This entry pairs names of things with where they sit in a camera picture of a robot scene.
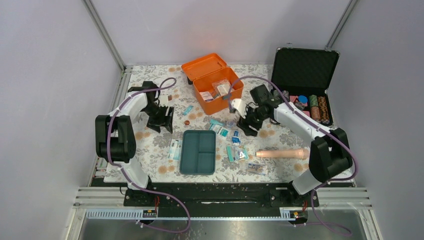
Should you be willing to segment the gloves packet clear bag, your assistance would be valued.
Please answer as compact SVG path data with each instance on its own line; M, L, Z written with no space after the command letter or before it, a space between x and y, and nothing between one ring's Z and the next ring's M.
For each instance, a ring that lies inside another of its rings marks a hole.
M231 87L231 83L228 79L223 79L217 82L212 83L212 86L215 92L223 97L228 94L228 92L233 92L234 89Z

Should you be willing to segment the blue white wipe packet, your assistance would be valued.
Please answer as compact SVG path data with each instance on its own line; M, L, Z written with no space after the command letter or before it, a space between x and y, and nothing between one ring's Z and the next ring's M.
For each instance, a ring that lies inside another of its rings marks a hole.
M240 146L241 145L241 139L240 139L240 132L238 130L234 130L231 136L231 143L234 146Z

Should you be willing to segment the white blue medicine box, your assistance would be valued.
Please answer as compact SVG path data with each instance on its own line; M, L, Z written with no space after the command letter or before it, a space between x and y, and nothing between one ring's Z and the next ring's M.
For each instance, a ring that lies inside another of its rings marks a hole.
M214 100L214 97L212 96L212 94L209 91L199 92L199 94L200 94L202 100L206 103Z

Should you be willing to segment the clear bag with small items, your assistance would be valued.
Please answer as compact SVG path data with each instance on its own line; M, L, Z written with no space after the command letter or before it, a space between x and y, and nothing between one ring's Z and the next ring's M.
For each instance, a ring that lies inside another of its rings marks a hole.
M235 146L233 148L234 161L247 160L247 159L249 159L249 154L245 147Z

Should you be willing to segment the teal divided tray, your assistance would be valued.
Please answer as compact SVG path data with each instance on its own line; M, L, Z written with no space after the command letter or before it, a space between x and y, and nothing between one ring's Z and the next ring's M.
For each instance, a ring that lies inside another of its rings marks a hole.
M186 130L182 136L179 171L183 175L212 175L216 169L216 133Z

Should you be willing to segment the teal plaster packet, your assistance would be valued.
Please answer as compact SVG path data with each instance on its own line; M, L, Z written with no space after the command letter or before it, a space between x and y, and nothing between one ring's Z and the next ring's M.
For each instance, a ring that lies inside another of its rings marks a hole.
M227 157L230 163L235 161L234 154L233 154L233 148L231 146L226 147L226 153Z

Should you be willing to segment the striped plaster strip packet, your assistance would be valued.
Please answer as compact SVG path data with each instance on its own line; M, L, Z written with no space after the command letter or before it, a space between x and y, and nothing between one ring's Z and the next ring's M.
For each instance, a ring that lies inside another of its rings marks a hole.
M259 163L248 163L246 171L256 175L266 175L268 173L267 166Z

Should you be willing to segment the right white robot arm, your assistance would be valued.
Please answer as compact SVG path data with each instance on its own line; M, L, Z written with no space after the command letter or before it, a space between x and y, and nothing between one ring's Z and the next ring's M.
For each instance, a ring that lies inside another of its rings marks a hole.
M239 114L237 126L246 136L256 136L263 121L272 119L310 144L309 168L291 181L291 189L286 193L291 205L301 205L307 199L307 193L353 166L344 130L332 130L315 122L282 94L273 96L263 84L251 90L250 94L254 107L240 98L229 102L229 108Z

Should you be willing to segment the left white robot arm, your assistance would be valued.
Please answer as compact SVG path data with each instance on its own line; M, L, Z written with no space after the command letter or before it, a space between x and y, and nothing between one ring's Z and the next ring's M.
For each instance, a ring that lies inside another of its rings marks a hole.
M136 199L144 206L152 204L155 192L149 185L151 178L142 170L136 158L137 141L133 122L139 113L148 116L146 126L157 133L161 129L173 132L174 107L161 92L168 89L145 81L141 86L131 87L124 100L110 113L95 118L95 150L98 157L108 161L123 174L127 187L136 190Z

